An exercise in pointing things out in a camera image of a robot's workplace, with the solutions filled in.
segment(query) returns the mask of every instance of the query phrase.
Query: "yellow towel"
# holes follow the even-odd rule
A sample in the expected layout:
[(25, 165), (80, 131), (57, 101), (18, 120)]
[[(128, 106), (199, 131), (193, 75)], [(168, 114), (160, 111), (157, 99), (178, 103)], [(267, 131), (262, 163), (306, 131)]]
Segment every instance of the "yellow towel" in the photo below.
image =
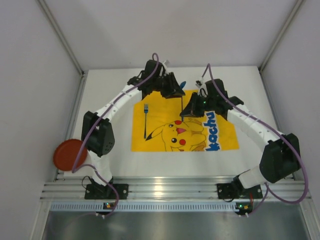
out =
[[(182, 98), (165, 99), (153, 92), (137, 103), (133, 109), (133, 152), (188, 152), (225, 151), (239, 149), (235, 126), (215, 112), (206, 112), (203, 117), (179, 116), (182, 105), (188, 104), (196, 90), (185, 90)], [(146, 136), (144, 105), (146, 115)]]

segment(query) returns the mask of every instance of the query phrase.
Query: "pikachu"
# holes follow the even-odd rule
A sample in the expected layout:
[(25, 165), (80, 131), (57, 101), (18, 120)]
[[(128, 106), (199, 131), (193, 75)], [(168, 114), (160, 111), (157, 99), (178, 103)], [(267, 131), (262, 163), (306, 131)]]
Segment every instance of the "pikachu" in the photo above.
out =
[(202, 134), (203, 130), (202, 123), (194, 118), (176, 120), (156, 128), (146, 141), (161, 137), (166, 152), (204, 151), (206, 136)]

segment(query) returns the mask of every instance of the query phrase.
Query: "white table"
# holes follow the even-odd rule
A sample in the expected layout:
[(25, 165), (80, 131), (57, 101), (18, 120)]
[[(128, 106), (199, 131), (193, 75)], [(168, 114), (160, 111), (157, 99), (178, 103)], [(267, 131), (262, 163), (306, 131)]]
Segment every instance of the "white table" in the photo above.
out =
[[(186, 81), (184, 90), (196, 89), (195, 81), (204, 67), (170, 68), (178, 83)], [(80, 139), (83, 116), (107, 104), (136, 76), (141, 69), (90, 70), (88, 72), (73, 138)], [(213, 67), (215, 78), (223, 80), (230, 97), (237, 96), (258, 117), (275, 127), (275, 120), (256, 66)], [(259, 164), (262, 153), (244, 133), (236, 129), (238, 150), (199, 152), (131, 152), (133, 110), (128, 111), (117, 124), (113, 124), (115, 146), (109, 153), (113, 176), (118, 177), (200, 177), (236, 176)], [(64, 176), (91, 175), (85, 167)]]

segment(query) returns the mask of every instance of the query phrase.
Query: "red lid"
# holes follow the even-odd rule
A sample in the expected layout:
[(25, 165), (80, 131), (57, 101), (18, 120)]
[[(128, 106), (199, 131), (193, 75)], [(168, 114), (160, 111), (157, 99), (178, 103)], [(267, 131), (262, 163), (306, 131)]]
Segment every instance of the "red lid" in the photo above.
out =
[[(54, 165), (59, 170), (71, 171), (82, 143), (83, 142), (78, 139), (69, 139), (61, 143), (53, 154)], [(88, 150), (84, 148), (76, 167), (79, 167), (85, 162), (87, 155)]]

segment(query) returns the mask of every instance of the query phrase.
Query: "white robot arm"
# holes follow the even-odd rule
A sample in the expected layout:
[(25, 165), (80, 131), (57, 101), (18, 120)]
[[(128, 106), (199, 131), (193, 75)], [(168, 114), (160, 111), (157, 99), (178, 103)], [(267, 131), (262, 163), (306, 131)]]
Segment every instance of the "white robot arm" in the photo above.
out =
[[(92, 165), (95, 166), (100, 176), (107, 182), (111, 182), (113, 178), (110, 171), (110, 155), (108, 155), (115, 144), (112, 125), (117, 123), (120, 117), (127, 112), (128, 109), (133, 107), (134, 104), (141, 101), (153, 91), (160, 92), (166, 99), (180, 98), (185, 95), (177, 83), (174, 73), (168, 72), (165, 63), (159, 63), (152, 77), (138, 88), (134, 88), (150, 76), (156, 65), (155, 60), (149, 60), (146, 63), (145, 69), (141, 72), (141, 77), (135, 76), (131, 78), (123, 90), (107, 105), (95, 113), (88, 111), (84, 115), (81, 134), (82, 140), (85, 139), (97, 119), (103, 116), (106, 110), (109, 109), (91, 133), (85, 145), (89, 150)], [(93, 171), (92, 180), (92, 182), (97, 185), (97, 188), (102, 189), (102, 186), (106, 186), (106, 183), (97, 176), (95, 171)]]
[[(239, 104), (238, 108), (252, 115), (246, 105)], [(265, 147), (269, 144), (270, 141), (275, 142), (280, 139), (276, 134), (269, 131), (261, 123), (253, 120), (248, 116), (243, 115), (236, 109), (228, 110), (227, 120), (228, 122), (237, 126), (243, 133), (245, 133), (250, 139), (252, 139), (259, 147), (261, 152), (265, 150)], [(267, 179), (265, 179), (265, 177), (262, 175), (259, 165), (239, 175), (239, 180), (243, 188), (245, 189), (249, 189), (256, 185), (268, 182)]]

